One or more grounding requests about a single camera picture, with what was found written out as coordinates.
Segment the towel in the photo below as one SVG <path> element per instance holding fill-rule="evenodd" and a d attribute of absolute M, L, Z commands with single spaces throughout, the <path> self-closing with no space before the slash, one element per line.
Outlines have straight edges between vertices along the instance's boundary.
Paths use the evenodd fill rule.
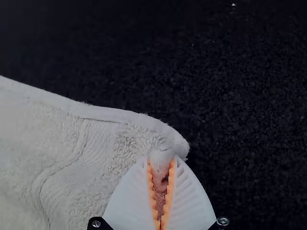
<path fill-rule="evenodd" d="M 0 228 L 85 230 L 139 157 L 162 172 L 188 151 L 160 120 L 0 76 Z"/>

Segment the screw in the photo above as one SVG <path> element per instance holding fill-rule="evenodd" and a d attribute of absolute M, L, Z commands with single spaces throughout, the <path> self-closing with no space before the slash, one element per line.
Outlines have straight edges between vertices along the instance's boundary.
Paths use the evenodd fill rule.
<path fill-rule="evenodd" d="M 227 217 L 219 217 L 216 223 L 219 228 L 224 229 L 229 225 L 230 220 Z"/>
<path fill-rule="evenodd" d="M 98 220 L 94 220 L 94 221 L 92 222 L 92 226 L 93 226 L 94 228 L 99 228 L 99 227 L 101 226 L 101 222 L 98 221 Z"/>

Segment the black background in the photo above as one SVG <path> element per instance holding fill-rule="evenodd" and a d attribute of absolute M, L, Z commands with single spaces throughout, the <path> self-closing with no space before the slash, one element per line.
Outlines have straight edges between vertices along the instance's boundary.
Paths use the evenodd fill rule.
<path fill-rule="evenodd" d="M 217 216 L 306 229 L 306 7 L 233 2 L 2 0 L 0 74 L 167 122 Z"/>

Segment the towel fold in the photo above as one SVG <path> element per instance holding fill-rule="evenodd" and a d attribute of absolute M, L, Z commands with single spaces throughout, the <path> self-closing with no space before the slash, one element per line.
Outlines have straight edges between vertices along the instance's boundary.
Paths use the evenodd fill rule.
<path fill-rule="evenodd" d="M 85 230 L 137 158 L 166 143 L 187 156 L 186 140 L 157 119 L 0 76 L 1 229 Z"/>

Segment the dark fabric background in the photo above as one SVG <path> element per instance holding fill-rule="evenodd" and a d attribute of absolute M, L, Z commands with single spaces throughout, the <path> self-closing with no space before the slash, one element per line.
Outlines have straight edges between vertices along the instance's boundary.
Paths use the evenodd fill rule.
<path fill-rule="evenodd" d="M 306 8 L 233 2 L 2 0 L 0 74 L 161 119 L 234 229 L 306 229 Z"/>

